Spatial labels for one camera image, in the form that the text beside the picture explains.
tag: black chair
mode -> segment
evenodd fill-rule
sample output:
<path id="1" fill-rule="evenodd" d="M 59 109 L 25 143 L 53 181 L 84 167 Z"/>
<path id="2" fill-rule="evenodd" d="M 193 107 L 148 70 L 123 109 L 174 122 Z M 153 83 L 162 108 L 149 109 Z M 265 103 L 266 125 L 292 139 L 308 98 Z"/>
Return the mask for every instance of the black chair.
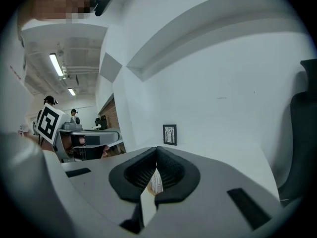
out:
<path id="1" fill-rule="evenodd" d="M 317 59 L 301 61 L 301 65 L 308 76 L 308 90 L 291 101 L 294 147 L 290 173 L 278 189 L 283 206 L 308 192 L 317 167 Z"/>
<path id="2" fill-rule="evenodd" d="M 98 126 L 99 124 L 101 125 L 101 127 L 99 129 L 107 129 L 106 116 L 102 116 L 101 119 L 100 118 L 96 118 L 95 124 L 96 124 L 96 126 Z"/>

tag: framed picture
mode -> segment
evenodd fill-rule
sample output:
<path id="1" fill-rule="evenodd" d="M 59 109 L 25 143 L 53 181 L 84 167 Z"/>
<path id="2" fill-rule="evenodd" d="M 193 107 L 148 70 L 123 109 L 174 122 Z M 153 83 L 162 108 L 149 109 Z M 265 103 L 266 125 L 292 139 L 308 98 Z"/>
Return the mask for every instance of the framed picture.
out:
<path id="1" fill-rule="evenodd" d="M 177 145 L 177 129 L 176 125 L 163 125 L 164 144 Z"/>

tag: person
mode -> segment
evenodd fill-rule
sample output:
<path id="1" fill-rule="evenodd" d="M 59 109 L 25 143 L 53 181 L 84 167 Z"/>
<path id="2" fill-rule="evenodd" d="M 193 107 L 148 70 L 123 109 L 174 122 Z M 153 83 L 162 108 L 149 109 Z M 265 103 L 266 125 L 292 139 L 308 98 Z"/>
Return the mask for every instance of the person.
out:
<path id="1" fill-rule="evenodd" d="M 0 83 L 5 91 L 0 94 L 1 116 L 0 133 L 19 133 L 34 142 L 38 137 L 29 133 L 25 124 L 28 105 L 32 101 L 31 94 L 24 87 L 26 77 L 26 59 L 24 55 L 24 40 L 21 35 L 22 27 L 31 19 L 67 19 L 72 13 L 86 13 L 90 11 L 93 0 L 26 0 L 15 12 L 9 23 L 1 33 L 0 39 Z M 64 148 L 72 147 L 70 136 L 62 139 Z M 46 140 L 42 140 L 41 148 L 54 152 L 53 147 Z"/>
<path id="2" fill-rule="evenodd" d="M 72 109 L 70 114 L 71 114 L 71 117 L 74 117 L 76 114 L 78 114 L 78 112 L 75 109 Z"/>
<path id="3" fill-rule="evenodd" d="M 58 104 L 58 102 L 51 95 L 46 96 L 46 98 L 44 99 L 43 105 L 45 105 L 45 103 L 49 104 L 50 106 Z M 40 118 L 41 112 L 42 112 L 42 109 L 38 113 L 38 117 L 36 118 L 36 123 L 39 122 L 39 118 Z"/>

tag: fluorescent light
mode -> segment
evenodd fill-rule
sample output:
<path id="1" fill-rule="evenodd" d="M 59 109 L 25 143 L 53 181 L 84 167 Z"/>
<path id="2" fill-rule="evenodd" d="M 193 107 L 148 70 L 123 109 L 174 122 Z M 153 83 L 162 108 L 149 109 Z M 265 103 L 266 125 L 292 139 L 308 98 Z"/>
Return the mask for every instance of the fluorescent light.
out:
<path id="1" fill-rule="evenodd" d="M 75 95 L 76 95 L 75 92 L 74 92 L 74 90 L 73 90 L 72 88 L 69 88 L 68 90 L 69 90 L 69 92 L 71 93 L 72 96 L 75 96 Z"/>
<path id="2" fill-rule="evenodd" d="M 61 69 L 60 69 L 60 66 L 59 66 L 59 63 L 58 63 L 58 61 L 57 61 L 56 55 L 55 55 L 55 54 L 50 54 L 50 59 L 51 59 L 51 61 L 52 61 L 52 64 L 53 64 L 53 66 L 54 66 L 56 72 L 58 73 L 58 75 L 59 75 L 59 76 L 63 76 L 64 73 L 63 73 L 63 72 L 61 71 Z"/>

